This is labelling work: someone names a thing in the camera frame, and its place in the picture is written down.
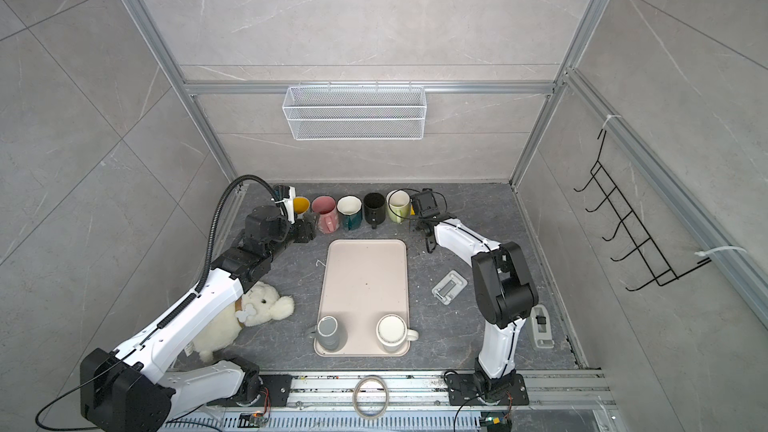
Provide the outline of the light green mug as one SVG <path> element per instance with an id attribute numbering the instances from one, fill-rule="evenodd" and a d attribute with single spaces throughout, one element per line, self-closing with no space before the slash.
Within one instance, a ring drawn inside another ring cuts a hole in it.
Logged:
<path id="1" fill-rule="evenodd" d="M 405 190 L 393 190 L 386 196 L 386 208 L 389 219 L 397 224 L 405 222 L 411 216 L 411 198 Z"/>

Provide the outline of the blue butterfly mug yellow inside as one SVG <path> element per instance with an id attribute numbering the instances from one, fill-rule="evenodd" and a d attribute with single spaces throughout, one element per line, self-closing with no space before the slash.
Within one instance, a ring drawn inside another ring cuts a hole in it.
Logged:
<path id="1" fill-rule="evenodd" d="M 293 211 L 296 219 L 302 219 L 311 208 L 311 202 L 308 198 L 297 196 L 292 201 Z"/>

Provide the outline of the black mug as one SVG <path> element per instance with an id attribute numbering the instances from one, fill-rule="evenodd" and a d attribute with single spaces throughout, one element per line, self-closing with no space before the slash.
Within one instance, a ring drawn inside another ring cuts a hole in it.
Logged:
<path id="1" fill-rule="evenodd" d="M 363 215 L 365 221 L 372 229 L 376 229 L 386 221 L 387 213 L 385 207 L 386 199 L 381 193 L 371 192 L 364 196 Z"/>

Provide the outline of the pink ghost pattern mug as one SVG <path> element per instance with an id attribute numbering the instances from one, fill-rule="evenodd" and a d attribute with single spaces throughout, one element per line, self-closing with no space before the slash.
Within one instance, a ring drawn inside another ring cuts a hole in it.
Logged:
<path id="1" fill-rule="evenodd" d="M 315 198 L 311 203 L 311 211 L 315 216 L 316 227 L 323 234 L 330 234 L 340 227 L 336 208 L 336 200 L 328 195 Z"/>

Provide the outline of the dark green mug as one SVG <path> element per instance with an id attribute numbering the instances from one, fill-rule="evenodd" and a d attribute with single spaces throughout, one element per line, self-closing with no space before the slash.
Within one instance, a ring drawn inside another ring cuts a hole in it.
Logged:
<path id="1" fill-rule="evenodd" d="M 363 221 L 363 204 L 360 198 L 348 195 L 337 201 L 341 227 L 346 231 L 356 230 Z"/>

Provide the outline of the white mug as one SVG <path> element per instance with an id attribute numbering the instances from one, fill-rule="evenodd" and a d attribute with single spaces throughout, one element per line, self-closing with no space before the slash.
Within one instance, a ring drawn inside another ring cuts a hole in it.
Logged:
<path id="1" fill-rule="evenodd" d="M 417 331 L 409 329 L 403 317 L 389 314 L 382 317 L 375 328 L 377 341 L 384 352 L 394 354 L 405 345 L 420 338 Z"/>

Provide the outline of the grey mug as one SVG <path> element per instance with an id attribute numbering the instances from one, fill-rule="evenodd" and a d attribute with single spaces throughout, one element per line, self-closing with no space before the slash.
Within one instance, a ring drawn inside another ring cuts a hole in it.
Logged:
<path id="1" fill-rule="evenodd" d="M 347 333 L 343 324 L 331 315 L 319 319 L 312 331 L 312 336 L 325 352 L 340 351 L 347 341 Z"/>

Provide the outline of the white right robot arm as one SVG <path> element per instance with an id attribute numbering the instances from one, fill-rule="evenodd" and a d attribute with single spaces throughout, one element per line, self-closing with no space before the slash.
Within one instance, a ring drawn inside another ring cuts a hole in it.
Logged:
<path id="1" fill-rule="evenodd" d="M 500 243 L 471 230 L 455 215 L 440 209 L 439 196 L 429 188 L 411 196 L 416 228 L 424 233 L 429 246 L 446 248 L 471 266 L 475 300 L 485 329 L 470 397 L 495 402 L 515 383 L 516 348 L 526 320 L 539 303 L 538 290 L 516 242 Z"/>

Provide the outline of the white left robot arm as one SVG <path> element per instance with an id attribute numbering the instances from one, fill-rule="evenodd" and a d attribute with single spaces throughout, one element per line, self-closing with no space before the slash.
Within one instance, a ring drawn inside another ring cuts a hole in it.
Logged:
<path id="1" fill-rule="evenodd" d="M 209 402 L 263 400 L 257 365 L 212 357 L 243 328 L 287 316 L 291 301 L 262 279 L 288 245 L 313 237 L 290 199 L 254 209 L 239 240 L 205 266 L 186 296 L 114 350 L 83 359 L 82 417 L 103 431 L 156 431 Z"/>

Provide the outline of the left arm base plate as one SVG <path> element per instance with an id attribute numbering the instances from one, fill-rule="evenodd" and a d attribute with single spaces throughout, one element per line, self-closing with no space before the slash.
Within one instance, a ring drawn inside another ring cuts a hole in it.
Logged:
<path id="1" fill-rule="evenodd" d="M 288 374 L 249 373 L 238 391 L 229 398 L 240 407 L 285 407 L 291 390 L 292 376 Z"/>

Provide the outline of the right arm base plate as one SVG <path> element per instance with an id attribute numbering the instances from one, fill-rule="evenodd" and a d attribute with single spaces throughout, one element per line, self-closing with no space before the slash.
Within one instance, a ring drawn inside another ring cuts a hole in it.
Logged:
<path id="1" fill-rule="evenodd" d="M 449 402 L 453 406 L 528 406 L 527 387 L 522 375 L 512 373 L 500 379 L 485 379 L 479 372 L 443 374 L 448 389 Z"/>

